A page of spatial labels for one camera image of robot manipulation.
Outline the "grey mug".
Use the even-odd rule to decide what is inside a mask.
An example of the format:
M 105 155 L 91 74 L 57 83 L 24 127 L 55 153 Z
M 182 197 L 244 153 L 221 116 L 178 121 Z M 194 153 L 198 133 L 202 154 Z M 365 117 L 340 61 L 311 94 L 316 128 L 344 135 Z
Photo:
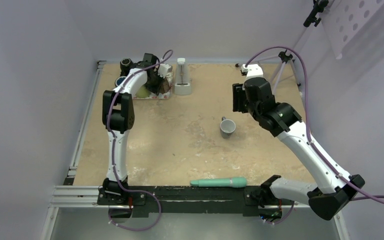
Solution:
M 221 122 L 219 125 L 220 135 L 223 139 L 228 139 L 236 130 L 236 123 L 227 119 L 225 116 L 221 118 Z

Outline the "perforated music stand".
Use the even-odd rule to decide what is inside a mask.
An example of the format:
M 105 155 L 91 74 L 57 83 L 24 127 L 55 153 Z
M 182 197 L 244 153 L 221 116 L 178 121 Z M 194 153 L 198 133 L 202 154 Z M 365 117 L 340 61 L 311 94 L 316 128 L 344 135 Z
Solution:
M 317 1 L 322 29 L 291 49 L 311 100 L 366 98 L 384 89 L 384 0 Z

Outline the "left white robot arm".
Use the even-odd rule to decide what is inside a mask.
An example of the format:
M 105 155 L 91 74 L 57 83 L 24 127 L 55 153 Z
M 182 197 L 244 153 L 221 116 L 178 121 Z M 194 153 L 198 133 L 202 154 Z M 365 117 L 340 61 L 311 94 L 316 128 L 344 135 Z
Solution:
M 122 81 L 102 95 L 102 122 L 109 140 L 108 170 L 100 193 L 118 205 L 126 203 L 131 190 L 128 189 L 127 141 L 135 122 L 133 99 L 141 87 L 159 94 L 165 80 L 160 74 L 161 65 L 172 55 L 167 51 L 162 59 L 152 53 L 145 53 L 136 63 L 125 58 L 120 62 Z

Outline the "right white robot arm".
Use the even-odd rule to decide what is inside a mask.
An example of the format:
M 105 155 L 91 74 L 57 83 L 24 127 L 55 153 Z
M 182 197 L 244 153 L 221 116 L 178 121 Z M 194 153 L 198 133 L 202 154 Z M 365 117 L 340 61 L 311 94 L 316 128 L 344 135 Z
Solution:
M 259 203 L 274 203 L 285 199 L 308 205 L 323 220 L 331 220 L 357 194 L 357 191 L 341 181 L 346 178 L 361 188 L 365 180 L 359 175 L 351 175 L 328 157 L 326 161 L 312 146 L 310 134 L 302 117 L 286 102 L 277 102 L 270 83 L 263 77 L 247 79 L 244 83 L 232 85 L 234 112 L 248 113 L 259 126 L 269 131 L 287 146 L 301 161 L 314 179 L 314 183 L 288 180 L 273 175 L 260 186 L 256 198 Z

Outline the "teal cylindrical tool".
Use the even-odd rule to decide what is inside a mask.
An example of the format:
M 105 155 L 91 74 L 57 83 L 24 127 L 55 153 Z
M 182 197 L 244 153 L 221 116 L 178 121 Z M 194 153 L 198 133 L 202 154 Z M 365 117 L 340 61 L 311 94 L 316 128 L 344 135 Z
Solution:
M 245 177 L 206 178 L 191 180 L 191 186 L 200 188 L 244 188 L 248 181 Z

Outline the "brown mug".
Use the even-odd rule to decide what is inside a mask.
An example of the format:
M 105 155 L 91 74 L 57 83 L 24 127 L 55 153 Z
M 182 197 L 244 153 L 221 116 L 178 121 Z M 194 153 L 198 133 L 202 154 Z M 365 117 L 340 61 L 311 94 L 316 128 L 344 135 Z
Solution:
M 171 83 L 167 80 L 164 79 L 163 81 L 160 82 L 160 85 L 158 87 L 158 93 L 157 95 L 165 95 L 171 90 Z

